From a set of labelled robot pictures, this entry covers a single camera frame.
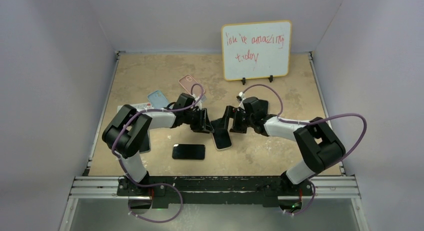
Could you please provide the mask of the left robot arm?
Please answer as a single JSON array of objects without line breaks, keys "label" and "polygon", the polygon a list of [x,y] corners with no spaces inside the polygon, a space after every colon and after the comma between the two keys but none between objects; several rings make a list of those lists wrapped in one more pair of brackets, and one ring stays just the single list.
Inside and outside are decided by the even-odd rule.
[{"label": "left robot arm", "polygon": [[201,98],[181,93],[175,102],[155,109],[137,110],[125,104],[103,131],[101,139],[117,158],[124,175],[130,180],[129,188],[138,196],[146,194],[150,183],[140,151],[149,130],[177,128],[189,125],[194,133],[214,133],[208,111],[202,107]]}]

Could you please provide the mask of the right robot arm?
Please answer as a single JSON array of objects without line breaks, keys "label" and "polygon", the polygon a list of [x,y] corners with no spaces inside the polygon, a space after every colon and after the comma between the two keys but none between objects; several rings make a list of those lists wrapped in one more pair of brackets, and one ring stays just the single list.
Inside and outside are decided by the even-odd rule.
[{"label": "right robot arm", "polygon": [[302,160],[283,172],[280,187],[288,195],[300,189],[301,182],[330,168],[346,154],[346,148],[321,117],[295,121],[268,113],[268,103],[257,97],[243,99],[238,107],[228,105],[216,127],[245,134],[249,128],[265,137],[279,137],[297,143]]}]

